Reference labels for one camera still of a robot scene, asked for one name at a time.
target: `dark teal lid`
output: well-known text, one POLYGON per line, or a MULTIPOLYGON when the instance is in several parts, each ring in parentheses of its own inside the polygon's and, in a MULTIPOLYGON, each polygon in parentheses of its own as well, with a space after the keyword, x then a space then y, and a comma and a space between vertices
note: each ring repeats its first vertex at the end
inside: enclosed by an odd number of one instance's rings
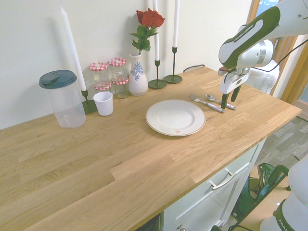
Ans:
POLYGON ((39 78, 39 85, 42 88, 47 89, 62 88, 74 83, 76 79, 77 76, 72 71, 52 71, 47 74, 44 74, 41 78, 39 78))

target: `glass jar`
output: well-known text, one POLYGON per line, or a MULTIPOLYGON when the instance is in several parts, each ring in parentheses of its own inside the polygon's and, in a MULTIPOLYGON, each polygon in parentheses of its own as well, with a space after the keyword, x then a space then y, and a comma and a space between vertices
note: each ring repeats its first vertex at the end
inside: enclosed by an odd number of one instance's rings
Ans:
POLYGON ((112 79, 112 84, 114 86, 114 96, 118 99, 124 99, 128 97, 129 90, 128 90, 128 78, 122 82, 116 82, 112 79))
POLYGON ((89 70, 91 71, 91 75, 93 77, 93 87, 95 91, 111 91, 111 82, 108 77, 108 64, 103 62, 92 63, 89 66, 89 70))
POLYGON ((128 79, 126 59, 113 58, 109 60, 110 72, 112 76, 112 82, 125 82, 128 79))

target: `tall white candle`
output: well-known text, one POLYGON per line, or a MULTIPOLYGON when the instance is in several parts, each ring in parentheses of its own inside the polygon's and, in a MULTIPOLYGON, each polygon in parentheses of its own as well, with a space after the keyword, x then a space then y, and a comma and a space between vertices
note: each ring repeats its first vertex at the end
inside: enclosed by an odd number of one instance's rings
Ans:
MULTIPOLYGON (((157 0, 153 0, 153 10, 158 12, 157 0)), ((154 42, 155 42, 155 60, 159 61, 159 34, 154 36, 154 42)))
POLYGON ((72 34, 72 31, 71 31, 71 27, 69 25, 67 13, 64 11, 64 9, 62 7, 61 7, 61 16, 62 16, 62 19, 63 19, 63 23, 64 23, 65 32, 66 32, 67 40, 68 40, 68 43, 69 43, 69 47, 71 48, 71 53, 73 55, 74 64, 75 64, 75 67, 76 67, 76 70, 77 70, 77 80, 80 84, 81 90, 85 91, 85 90, 87 90, 87 87, 86 87, 85 80, 84 80, 83 75, 82 75, 82 70, 81 70, 76 46, 75 46, 74 39, 73 39, 73 34, 72 34))
POLYGON ((173 47, 178 47, 179 15, 180 15, 180 0, 175 0, 173 47))

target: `dark green candle holder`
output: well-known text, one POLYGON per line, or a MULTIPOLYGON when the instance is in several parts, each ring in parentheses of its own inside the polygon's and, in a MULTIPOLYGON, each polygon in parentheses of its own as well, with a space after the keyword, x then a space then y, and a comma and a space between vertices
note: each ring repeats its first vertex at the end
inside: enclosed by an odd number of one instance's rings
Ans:
POLYGON ((165 81, 168 83, 180 83, 183 79, 181 76, 175 75, 174 74, 174 68, 175 68, 175 54, 178 51, 177 47, 172 47, 172 52, 173 52, 173 74, 168 75, 164 78, 165 81))
POLYGON ((97 111, 97 107, 95 105, 94 100, 88 100, 88 90, 82 90, 81 94, 83 97, 86 98, 86 101, 82 102, 85 113, 87 114, 97 111))
POLYGON ((149 82, 149 87, 153 89, 162 89, 165 86, 167 86, 167 82, 163 79, 158 79, 158 67, 160 65, 159 60, 155 60, 155 66, 156 66, 156 79, 151 80, 149 82))

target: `fork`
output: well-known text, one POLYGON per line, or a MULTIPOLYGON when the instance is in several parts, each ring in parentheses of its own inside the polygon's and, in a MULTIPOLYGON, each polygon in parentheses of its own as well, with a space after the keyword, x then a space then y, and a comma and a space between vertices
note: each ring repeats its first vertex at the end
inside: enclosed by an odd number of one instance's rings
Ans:
POLYGON ((216 110, 216 111, 218 111, 218 112, 220 112, 220 113, 224 113, 224 112, 225 112, 225 110, 223 110, 223 109, 220 108, 220 107, 217 107, 217 106, 215 106, 215 105, 213 105, 213 104, 211 104, 211 103, 207 103, 207 102, 203 102, 203 101, 199 100, 197 97, 195 97, 194 94, 191 94, 191 98, 192 98, 195 102, 204 103, 206 106, 208 106, 208 107, 210 107, 210 108, 213 108, 214 110, 216 110))

